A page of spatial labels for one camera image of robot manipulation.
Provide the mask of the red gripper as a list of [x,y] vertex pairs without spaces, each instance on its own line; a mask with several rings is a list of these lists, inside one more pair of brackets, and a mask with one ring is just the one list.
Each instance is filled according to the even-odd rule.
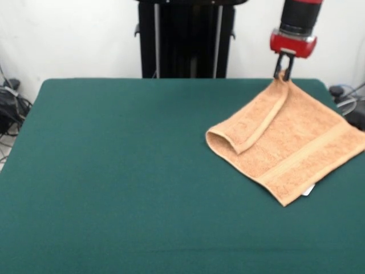
[[[295,57],[308,58],[314,51],[316,45],[317,37],[313,35],[301,37],[297,35],[285,34],[279,29],[274,29],[272,31],[270,36],[270,49],[277,54],[284,52],[293,55],[289,57],[289,64],[285,70],[283,80],[290,79]],[[278,56],[273,75],[275,79],[280,78],[282,71],[281,63],[284,56],[284,54],[279,54]]]

